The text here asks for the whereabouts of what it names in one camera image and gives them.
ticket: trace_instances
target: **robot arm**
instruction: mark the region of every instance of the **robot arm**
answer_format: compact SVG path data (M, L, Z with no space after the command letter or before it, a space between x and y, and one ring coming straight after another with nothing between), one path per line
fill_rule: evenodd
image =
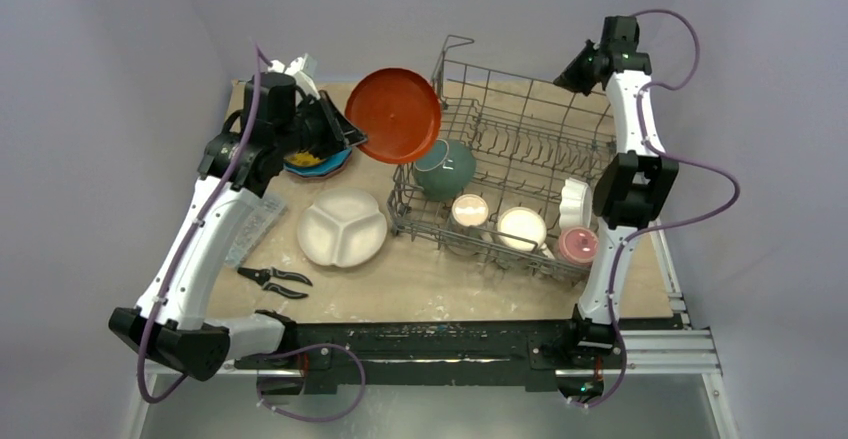
M593 212L598 217L598 254L586 289L573 314L572 345L578 349L608 352L615 337L611 327L618 307L630 259L639 238L622 251L611 278L617 249L625 239L655 220L677 177L679 165L658 157L644 145L644 138L663 150L657 137L650 92L644 92L643 125L636 109L638 94L651 81L647 54L638 52L639 25L634 17L613 16L604 21L601 42L591 41L554 81L571 92L588 95L602 83L615 120L617 154L595 186ZM613 314L609 310L612 295Z
M239 133L223 131L206 146L191 206L156 278L134 308L116 308L109 328L138 351L147 321L155 320L147 357L198 380L212 377L224 361L278 350L287 319L267 311L225 321L205 318L209 297L227 252L244 221L261 204L270 180L283 169L283 159L296 152L324 158L366 140L311 78L315 61L298 58L287 68L274 61L261 77L260 100L253 134L240 156L236 172L215 198L178 259L163 298L159 289L165 271L178 255L183 238L197 221L198 209L214 194L239 146ZM246 116L253 81L245 89ZM151 319L155 301L159 313Z

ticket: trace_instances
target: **white divided plate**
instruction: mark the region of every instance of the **white divided plate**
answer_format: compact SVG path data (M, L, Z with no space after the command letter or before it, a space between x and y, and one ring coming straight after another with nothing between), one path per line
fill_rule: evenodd
M386 218L374 196L345 187L322 192L303 211L297 241L315 264L353 267L380 250L387 232Z

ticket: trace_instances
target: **green bowl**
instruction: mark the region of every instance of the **green bowl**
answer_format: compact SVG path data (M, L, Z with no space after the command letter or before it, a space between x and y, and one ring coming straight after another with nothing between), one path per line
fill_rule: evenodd
M438 139L427 154L412 164L412 177L430 201L449 201L474 177L477 160L471 149L454 139Z

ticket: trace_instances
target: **metal wire rack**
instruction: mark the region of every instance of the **metal wire rack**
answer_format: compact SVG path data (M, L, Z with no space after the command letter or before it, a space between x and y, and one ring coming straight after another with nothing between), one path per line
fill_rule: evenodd
M443 107L440 137L463 142L477 160L474 179L463 193L478 194L489 204L485 229L494 240L451 231L451 204L428 201L412 179L410 164L394 173L387 202L392 232L433 240L439 247L464 248L476 253L477 261L503 268L580 280L589 268L549 259L541 253L541 244L530 243L531 252L504 246L495 224L502 211L529 207L545 219L548 247L555 244L565 179L575 177L594 187L615 152L606 96L575 95L550 82L448 58L451 49L473 43L449 35L431 83Z

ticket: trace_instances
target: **yellow object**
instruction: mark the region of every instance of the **yellow object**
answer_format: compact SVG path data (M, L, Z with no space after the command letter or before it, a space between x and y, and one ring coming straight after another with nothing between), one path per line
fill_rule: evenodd
M308 152L298 152L286 158L286 162L294 167L312 167L321 164L326 159L318 159Z

